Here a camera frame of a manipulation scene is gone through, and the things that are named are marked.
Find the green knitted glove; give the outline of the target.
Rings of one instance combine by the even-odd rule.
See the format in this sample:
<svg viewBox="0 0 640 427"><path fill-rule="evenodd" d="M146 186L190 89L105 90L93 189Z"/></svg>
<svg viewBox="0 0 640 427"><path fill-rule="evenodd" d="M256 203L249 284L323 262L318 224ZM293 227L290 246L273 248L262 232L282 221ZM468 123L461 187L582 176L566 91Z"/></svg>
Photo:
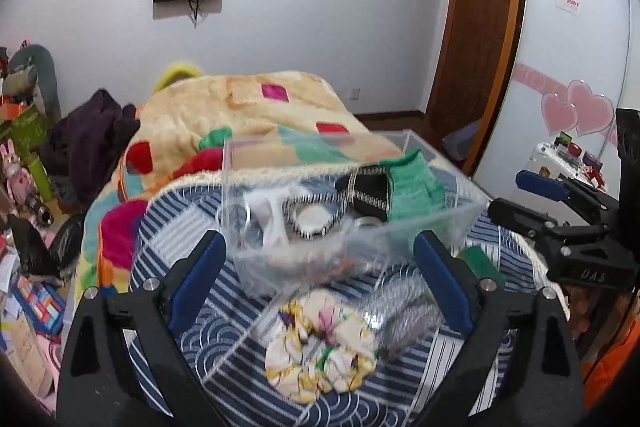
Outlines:
<svg viewBox="0 0 640 427"><path fill-rule="evenodd" d="M387 220L408 220L446 208L446 192L420 150L378 163L390 181Z"/></svg>

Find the floral fabric scrunchie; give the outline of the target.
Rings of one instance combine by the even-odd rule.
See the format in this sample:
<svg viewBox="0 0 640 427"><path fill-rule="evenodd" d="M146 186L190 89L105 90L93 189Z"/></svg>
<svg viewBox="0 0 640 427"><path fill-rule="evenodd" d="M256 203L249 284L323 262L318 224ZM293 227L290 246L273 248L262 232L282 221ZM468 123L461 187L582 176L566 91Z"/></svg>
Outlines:
<svg viewBox="0 0 640 427"><path fill-rule="evenodd" d="M283 332L266 348L265 377L297 403L357 390L376 371L375 337L362 315L318 288L280 306Z"/></svg>

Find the yellow-haired doll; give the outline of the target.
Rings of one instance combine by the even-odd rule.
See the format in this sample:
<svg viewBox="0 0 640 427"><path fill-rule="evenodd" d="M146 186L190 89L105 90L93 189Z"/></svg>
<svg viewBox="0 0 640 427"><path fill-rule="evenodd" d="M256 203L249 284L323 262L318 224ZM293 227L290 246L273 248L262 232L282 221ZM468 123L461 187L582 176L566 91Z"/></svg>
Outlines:
<svg viewBox="0 0 640 427"><path fill-rule="evenodd" d="M506 277L495 267L480 246L473 245L461 249L457 258L462 260L479 280L491 279L500 287L506 286Z"/></svg>

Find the navy white patterned cloth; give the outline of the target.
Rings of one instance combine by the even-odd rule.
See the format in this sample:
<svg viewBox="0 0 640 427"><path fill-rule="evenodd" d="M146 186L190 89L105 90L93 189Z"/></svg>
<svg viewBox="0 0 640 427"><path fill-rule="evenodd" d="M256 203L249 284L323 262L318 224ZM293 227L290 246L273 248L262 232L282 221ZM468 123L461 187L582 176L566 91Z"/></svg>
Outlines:
<svg viewBox="0 0 640 427"><path fill-rule="evenodd" d="M222 185L187 176L154 196L142 219L130 291L160 279L209 230L218 230ZM524 239L486 212L465 237L504 277L535 294L559 286ZM420 411L454 364L463 339L436 317L414 262L382 261L363 274L311 289L250 298L227 260L194 323L178 335L182 355L232 426L417 426Z"/></svg>

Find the bagged silver glitter item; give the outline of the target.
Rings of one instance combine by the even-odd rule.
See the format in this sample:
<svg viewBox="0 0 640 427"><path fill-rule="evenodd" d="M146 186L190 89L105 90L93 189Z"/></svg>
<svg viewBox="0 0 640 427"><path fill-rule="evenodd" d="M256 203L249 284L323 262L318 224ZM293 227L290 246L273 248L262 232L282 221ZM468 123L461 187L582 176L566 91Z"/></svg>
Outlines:
<svg viewBox="0 0 640 427"><path fill-rule="evenodd" d="M398 277L356 303L356 310L375 337L379 358L393 358L444 324L431 289L423 277Z"/></svg>

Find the cream fabric scrunchie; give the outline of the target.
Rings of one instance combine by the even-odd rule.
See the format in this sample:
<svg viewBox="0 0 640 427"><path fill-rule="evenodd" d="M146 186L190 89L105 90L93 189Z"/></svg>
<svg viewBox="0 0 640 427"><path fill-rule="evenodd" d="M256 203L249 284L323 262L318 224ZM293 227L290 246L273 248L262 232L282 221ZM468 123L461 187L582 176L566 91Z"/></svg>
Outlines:
<svg viewBox="0 0 640 427"><path fill-rule="evenodd" d="M244 248L279 248L290 243L283 213L283 202L293 196L303 195L298 185L258 187L245 192L244 202L250 210L250 225L244 232Z"/></svg>

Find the black white braided headband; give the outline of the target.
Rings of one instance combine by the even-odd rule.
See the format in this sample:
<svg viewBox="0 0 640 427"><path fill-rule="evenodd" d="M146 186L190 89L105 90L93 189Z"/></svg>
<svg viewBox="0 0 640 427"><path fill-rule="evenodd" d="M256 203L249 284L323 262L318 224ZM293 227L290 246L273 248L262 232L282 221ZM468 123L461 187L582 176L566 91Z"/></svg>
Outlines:
<svg viewBox="0 0 640 427"><path fill-rule="evenodd" d="M303 224L299 213L316 208L326 211L329 216L313 229ZM352 216L352 225L357 228L385 225L388 208L390 181L386 171L380 166L363 166L338 178L332 191L285 199L282 210L288 229L300 239L311 241L326 237L339 228L347 216Z"/></svg>

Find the clear plastic storage box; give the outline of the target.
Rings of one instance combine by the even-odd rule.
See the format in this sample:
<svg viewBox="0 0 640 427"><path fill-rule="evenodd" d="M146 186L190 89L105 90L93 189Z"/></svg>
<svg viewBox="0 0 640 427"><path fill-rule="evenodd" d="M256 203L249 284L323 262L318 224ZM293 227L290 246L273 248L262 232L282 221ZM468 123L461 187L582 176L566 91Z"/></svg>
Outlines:
<svg viewBox="0 0 640 427"><path fill-rule="evenodd" d="M221 193L218 220L252 297L408 265L423 230L457 249L488 204L409 130L229 139Z"/></svg>

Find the beige fleece patchwork blanket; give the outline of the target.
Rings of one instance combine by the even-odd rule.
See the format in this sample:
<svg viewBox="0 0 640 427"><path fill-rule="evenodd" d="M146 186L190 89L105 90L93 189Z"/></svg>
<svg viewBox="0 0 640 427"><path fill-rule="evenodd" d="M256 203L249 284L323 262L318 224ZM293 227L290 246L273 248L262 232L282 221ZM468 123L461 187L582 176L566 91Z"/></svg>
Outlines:
<svg viewBox="0 0 640 427"><path fill-rule="evenodd" d="M170 182L219 170L228 139L265 135L283 141L298 131L322 143L336 139L350 162L401 155L397 145L349 113L326 80L308 72L183 79L156 90L134 113L140 128L86 216L77 295L91 286L127 290L134 236L126 225L148 212L151 199Z"/></svg>

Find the brown wooden door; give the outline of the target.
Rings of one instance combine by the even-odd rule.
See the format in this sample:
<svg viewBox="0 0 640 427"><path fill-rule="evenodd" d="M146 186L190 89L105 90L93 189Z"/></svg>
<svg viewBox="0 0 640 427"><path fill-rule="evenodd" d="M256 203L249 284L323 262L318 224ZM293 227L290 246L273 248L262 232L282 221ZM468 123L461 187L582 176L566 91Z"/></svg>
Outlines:
<svg viewBox="0 0 640 427"><path fill-rule="evenodd" d="M524 0L448 0L442 45L425 109L427 138L476 124L469 150L456 161L471 176L502 103L521 29Z"/></svg>

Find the dark purple garment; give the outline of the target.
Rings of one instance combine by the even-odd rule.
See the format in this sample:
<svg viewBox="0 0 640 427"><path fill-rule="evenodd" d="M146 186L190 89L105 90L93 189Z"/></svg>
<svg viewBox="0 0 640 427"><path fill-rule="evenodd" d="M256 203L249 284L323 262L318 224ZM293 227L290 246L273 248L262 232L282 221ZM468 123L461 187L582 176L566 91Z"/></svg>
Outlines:
<svg viewBox="0 0 640 427"><path fill-rule="evenodd" d="M92 204L139 128L137 107L100 89L48 131L37 154L65 210Z"/></svg>

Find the pink bunny plush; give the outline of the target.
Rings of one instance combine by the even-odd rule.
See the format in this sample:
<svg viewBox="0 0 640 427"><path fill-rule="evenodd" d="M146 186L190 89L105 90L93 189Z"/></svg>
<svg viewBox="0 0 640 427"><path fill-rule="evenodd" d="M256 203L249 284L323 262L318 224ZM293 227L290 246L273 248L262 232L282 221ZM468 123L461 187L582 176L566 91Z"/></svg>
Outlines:
<svg viewBox="0 0 640 427"><path fill-rule="evenodd" d="M37 227L50 227L53 216L44 205L34 178L22 165L12 139L1 143L1 160L3 176L6 178L6 191L14 207L28 212Z"/></svg>

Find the yellow fuzzy item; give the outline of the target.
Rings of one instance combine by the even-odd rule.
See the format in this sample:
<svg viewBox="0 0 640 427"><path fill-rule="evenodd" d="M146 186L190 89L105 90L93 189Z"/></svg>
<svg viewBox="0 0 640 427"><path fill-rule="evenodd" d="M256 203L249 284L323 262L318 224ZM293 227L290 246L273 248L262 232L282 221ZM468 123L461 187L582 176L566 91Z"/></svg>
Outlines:
<svg viewBox="0 0 640 427"><path fill-rule="evenodd" d="M173 62L167 66L160 79L154 84L153 92L160 92L172 84L191 78L203 77L204 72L189 62Z"/></svg>

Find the green cardboard box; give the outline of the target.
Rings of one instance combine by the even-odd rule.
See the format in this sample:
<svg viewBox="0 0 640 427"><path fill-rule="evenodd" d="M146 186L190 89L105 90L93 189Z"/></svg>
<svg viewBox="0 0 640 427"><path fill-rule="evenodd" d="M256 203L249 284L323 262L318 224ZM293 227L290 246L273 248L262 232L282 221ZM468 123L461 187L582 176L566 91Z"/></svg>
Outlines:
<svg viewBox="0 0 640 427"><path fill-rule="evenodd" d="M35 105L6 103L1 106L1 141L12 140L15 154L34 179L43 202L53 198L51 183L37 153L38 147L47 140L48 130L49 121Z"/></svg>

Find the pink heart wall stickers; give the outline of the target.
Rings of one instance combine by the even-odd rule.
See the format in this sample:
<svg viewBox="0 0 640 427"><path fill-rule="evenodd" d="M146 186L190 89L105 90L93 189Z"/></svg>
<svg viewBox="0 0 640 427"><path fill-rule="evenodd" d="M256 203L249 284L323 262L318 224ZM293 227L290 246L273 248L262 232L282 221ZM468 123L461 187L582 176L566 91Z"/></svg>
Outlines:
<svg viewBox="0 0 640 427"><path fill-rule="evenodd" d="M578 138L600 134L616 142L613 102L604 94L595 94L584 80L563 84L522 63L514 66L512 80L541 95L541 116L550 135L570 131Z"/></svg>

